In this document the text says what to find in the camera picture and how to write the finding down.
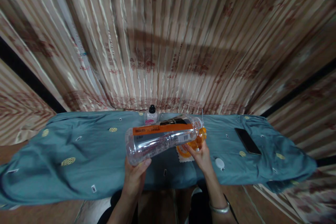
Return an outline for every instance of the right hand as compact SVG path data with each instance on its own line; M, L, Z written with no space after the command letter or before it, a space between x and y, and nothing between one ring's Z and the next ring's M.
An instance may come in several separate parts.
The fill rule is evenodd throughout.
M198 152L194 151L194 149L191 148L187 143L183 144L183 146L189 151L189 153L195 159L198 167L201 169L203 173L211 172L214 170L212 168L210 152L206 141L202 143L202 147Z

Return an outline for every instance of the clear plastic bottle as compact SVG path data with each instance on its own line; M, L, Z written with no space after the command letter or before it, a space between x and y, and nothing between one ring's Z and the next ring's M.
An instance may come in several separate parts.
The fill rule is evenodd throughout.
M152 104L146 112L145 125L155 124L158 120L158 112Z
M198 117L181 115L155 125L129 128L125 134L127 159L135 166L171 147L193 141L203 125Z

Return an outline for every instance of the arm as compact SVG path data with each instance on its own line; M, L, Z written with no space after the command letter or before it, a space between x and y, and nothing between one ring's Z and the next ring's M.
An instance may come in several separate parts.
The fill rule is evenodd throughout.
M125 159L124 187L107 224L132 222L136 205L144 189L146 169L151 161L151 159L146 159L136 167L133 167L129 164L127 158Z
M196 152L188 144L185 144L184 147L189 151L192 157L195 159L197 165L202 170L206 182L206 187L210 196L210 204L214 208L223 209L227 207L227 202L222 193L221 186L218 182L216 173L212 167L209 148L204 141L201 149ZM212 223L218 224L236 224L232 212L229 210L228 213L216 213L211 211Z

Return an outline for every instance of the hand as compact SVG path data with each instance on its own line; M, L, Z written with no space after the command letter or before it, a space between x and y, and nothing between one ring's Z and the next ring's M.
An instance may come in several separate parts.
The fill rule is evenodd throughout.
M139 198L144 189L146 170L151 159L146 159L137 166L129 164L127 157L125 158L125 181L122 188L122 195L128 198Z
M186 143L183 144L183 146L189 151L189 153L195 159L198 167L202 170L203 173L208 173L214 170L211 164L209 148L205 141L202 143L202 147L198 152L194 151L194 149L191 148Z

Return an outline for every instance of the pink label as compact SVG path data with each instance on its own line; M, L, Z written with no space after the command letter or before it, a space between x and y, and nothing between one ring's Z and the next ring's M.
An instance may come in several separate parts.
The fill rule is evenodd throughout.
M152 119L146 120L145 121L145 125L149 125L152 124L154 121Z

